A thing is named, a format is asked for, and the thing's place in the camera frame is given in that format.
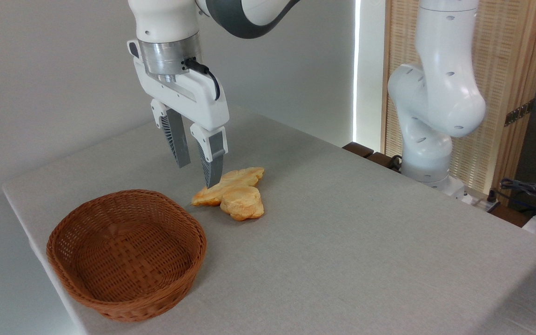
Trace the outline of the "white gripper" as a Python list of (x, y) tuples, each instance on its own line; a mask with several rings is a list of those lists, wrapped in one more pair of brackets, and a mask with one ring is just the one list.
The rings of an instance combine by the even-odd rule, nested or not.
[(229, 152), (223, 127), (229, 121), (229, 108), (221, 83), (195, 70), (176, 75), (174, 82), (162, 82), (146, 73), (138, 41), (130, 40), (127, 45), (143, 91), (153, 98), (154, 121), (164, 132), (177, 165), (182, 168), (191, 163), (182, 115), (194, 122), (190, 131), (198, 145), (206, 188), (219, 184), (224, 155)]

